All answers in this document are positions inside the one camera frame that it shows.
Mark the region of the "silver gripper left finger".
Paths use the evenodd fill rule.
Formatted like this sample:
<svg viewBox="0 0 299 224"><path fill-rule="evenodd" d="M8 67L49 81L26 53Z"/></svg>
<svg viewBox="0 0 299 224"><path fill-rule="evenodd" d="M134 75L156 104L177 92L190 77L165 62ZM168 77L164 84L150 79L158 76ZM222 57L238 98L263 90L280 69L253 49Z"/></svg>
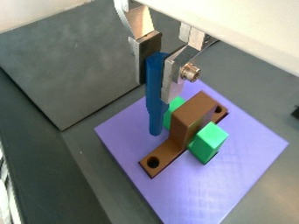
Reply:
<svg viewBox="0 0 299 224"><path fill-rule="evenodd" d="M145 58L161 49L162 34L154 29L150 12L134 0L113 0L116 14L128 32L128 44L134 56L134 81L145 83Z"/></svg>

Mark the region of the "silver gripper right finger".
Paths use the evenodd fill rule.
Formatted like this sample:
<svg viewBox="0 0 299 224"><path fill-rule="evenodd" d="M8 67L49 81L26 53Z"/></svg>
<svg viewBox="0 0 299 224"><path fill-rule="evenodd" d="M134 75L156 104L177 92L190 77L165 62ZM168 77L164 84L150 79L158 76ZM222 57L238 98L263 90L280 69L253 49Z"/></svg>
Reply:
<svg viewBox="0 0 299 224"><path fill-rule="evenodd" d="M178 39L184 45L174 50L162 63L161 101L168 104L182 91L185 81L194 82L201 73L194 64L198 54L218 40L186 24L180 25Z"/></svg>

